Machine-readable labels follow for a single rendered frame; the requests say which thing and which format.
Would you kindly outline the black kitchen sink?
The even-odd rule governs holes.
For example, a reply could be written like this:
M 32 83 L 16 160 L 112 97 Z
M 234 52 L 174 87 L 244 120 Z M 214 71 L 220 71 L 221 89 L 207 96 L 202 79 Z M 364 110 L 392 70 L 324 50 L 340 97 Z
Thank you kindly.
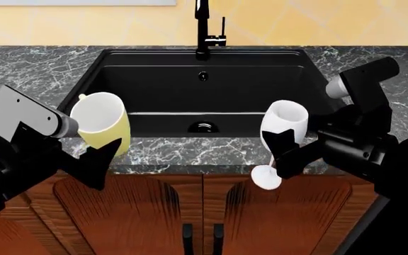
M 208 80 L 200 81 L 199 72 Z M 327 80 L 304 50 L 214 48 L 199 61 L 192 48 L 103 50 L 59 104 L 71 112 L 81 94 L 122 99 L 133 137 L 259 137 L 268 107 L 279 100 L 311 116 L 344 106 L 325 92 Z M 219 133 L 188 133 L 198 121 Z

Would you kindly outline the brown wooden cabinet door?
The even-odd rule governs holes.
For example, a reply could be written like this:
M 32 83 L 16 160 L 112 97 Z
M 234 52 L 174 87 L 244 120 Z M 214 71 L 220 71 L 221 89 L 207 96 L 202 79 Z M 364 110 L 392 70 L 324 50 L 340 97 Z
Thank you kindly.
M 376 199 L 354 176 L 305 174 L 265 191 L 246 174 L 203 177 L 203 254 L 213 255 L 215 225 L 222 255 L 333 255 Z
M 56 174 L 0 212 L 0 255 L 203 255 L 203 178 L 110 174 L 95 191 Z

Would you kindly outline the pale yellow cup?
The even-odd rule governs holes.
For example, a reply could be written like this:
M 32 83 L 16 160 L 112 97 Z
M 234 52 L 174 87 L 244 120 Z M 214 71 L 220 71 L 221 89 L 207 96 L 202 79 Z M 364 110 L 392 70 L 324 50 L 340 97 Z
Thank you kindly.
M 108 92 L 81 94 L 71 109 L 70 117 L 78 122 L 78 133 L 88 146 L 98 149 L 121 139 L 115 156 L 128 152 L 130 122 L 120 97 Z

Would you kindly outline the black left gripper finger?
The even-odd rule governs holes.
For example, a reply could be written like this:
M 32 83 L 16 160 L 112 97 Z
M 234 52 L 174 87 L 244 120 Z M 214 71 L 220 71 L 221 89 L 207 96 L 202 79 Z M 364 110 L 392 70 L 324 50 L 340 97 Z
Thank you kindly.
M 85 186 L 102 191 L 109 165 L 121 142 L 118 138 L 98 149 L 89 147 L 78 159 L 70 157 L 68 174 Z

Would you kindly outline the glossy black sink drain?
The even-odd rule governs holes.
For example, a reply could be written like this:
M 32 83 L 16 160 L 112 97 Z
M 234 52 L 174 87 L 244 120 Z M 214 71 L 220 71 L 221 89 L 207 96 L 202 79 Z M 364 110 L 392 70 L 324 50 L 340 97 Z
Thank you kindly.
M 219 133 L 220 129 L 219 127 L 209 121 L 198 121 L 195 123 L 192 123 L 188 129 L 188 133 Z

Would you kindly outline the black kitchen faucet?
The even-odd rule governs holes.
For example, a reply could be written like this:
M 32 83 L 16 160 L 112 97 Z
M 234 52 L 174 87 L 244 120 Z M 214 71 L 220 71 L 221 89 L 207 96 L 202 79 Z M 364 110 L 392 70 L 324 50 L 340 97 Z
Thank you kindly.
M 195 19 L 198 21 L 198 40 L 195 51 L 196 59 L 207 61 L 210 59 L 209 47 L 226 46 L 227 37 L 225 35 L 225 21 L 222 17 L 222 29 L 220 35 L 208 35 L 208 19 L 210 18 L 209 0 L 195 0 Z

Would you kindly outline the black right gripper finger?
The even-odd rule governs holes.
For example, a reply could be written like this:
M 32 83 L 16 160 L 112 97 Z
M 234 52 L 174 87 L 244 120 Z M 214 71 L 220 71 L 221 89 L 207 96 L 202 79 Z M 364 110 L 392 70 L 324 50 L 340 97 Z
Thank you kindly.
M 295 143 L 293 129 L 282 133 L 262 131 L 261 135 L 273 155 L 276 173 L 283 179 L 299 176 L 308 164 L 322 158 L 322 142 L 317 140 L 300 147 Z

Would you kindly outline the white wine glass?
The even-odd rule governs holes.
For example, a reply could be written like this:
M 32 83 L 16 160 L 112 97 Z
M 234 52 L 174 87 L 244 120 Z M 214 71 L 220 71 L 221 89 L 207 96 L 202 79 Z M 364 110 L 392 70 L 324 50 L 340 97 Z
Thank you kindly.
M 273 102 L 265 112 L 261 121 L 260 136 L 263 146 L 268 148 L 265 139 L 262 136 L 263 131 L 274 134 L 292 129 L 294 131 L 295 144 L 301 144 L 307 132 L 309 114 L 303 106 L 294 101 L 280 100 Z M 282 178 L 272 167 L 274 158 L 268 165 L 258 165 L 251 170 L 251 179 L 258 187 L 272 191 L 281 185 Z

